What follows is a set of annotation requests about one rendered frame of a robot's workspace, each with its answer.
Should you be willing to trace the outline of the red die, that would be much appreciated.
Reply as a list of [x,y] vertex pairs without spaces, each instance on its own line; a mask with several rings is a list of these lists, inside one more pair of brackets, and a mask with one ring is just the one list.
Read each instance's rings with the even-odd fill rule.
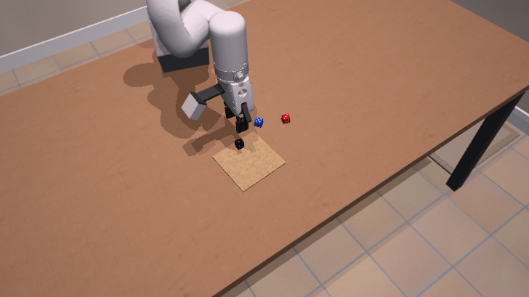
[[285,123],[290,123],[290,117],[289,117],[289,114],[287,113],[287,114],[282,115],[282,116],[281,116],[281,120],[282,120],[283,124],[285,124]]

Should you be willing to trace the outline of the tan mat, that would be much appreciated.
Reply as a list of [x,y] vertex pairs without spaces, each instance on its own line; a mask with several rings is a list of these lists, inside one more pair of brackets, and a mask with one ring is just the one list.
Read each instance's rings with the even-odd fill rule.
[[212,158],[245,192],[286,162],[254,131],[241,139],[243,148],[233,143]]

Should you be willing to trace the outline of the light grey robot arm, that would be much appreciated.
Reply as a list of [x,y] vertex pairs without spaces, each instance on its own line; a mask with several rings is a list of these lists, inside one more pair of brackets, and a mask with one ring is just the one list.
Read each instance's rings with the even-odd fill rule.
[[[190,57],[210,39],[216,76],[223,81],[244,81],[249,61],[246,22],[240,14],[224,11],[204,0],[146,2],[157,36],[171,54]],[[220,83],[198,93],[191,91],[182,109],[189,119],[198,120],[206,101],[223,93]]]

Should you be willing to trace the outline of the black die with white pips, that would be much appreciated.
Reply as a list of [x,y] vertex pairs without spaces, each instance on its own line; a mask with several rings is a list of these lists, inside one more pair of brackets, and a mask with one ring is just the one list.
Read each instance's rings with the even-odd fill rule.
[[240,139],[237,139],[235,140],[235,146],[237,147],[237,149],[241,149],[244,147],[244,142],[243,140],[240,138]]

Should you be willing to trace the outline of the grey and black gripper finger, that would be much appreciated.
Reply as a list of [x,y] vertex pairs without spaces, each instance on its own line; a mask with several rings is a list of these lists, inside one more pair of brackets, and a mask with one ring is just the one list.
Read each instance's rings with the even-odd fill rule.
[[[240,118],[240,116],[235,116],[236,117],[236,122],[235,122],[235,125],[236,125],[236,132],[239,134],[245,130],[248,130],[249,129],[249,122],[252,121],[251,119],[251,116],[250,116],[250,113],[249,113],[249,110],[247,108],[247,105],[246,105],[246,102],[242,103],[241,104],[241,113],[243,113],[243,117]],[[239,114],[239,115],[240,115]]]
[[233,114],[233,112],[231,111],[231,109],[227,106],[227,104],[225,103],[224,101],[224,105],[226,106],[225,107],[225,115],[226,115],[226,118],[232,118],[234,117],[235,115]]

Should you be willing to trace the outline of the blue die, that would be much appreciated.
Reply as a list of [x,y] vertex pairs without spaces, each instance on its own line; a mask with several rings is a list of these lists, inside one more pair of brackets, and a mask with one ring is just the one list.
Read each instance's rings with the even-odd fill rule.
[[254,125],[261,128],[262,124],[263,124],[263,118],[256,117]]

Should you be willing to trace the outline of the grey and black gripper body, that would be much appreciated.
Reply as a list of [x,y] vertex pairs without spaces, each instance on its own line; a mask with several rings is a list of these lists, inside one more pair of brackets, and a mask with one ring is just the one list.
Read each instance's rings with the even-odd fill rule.
[[246,102],[247,108],[250,111],[254,110],[254,101],[248,74],[245,76],[244,81],[223,81],[216,76],[217,83],[220,83],[225,90],[225,93],[220,96],[231,109],[233,114],[238,117],[241,113],[241,104],[244,102]]

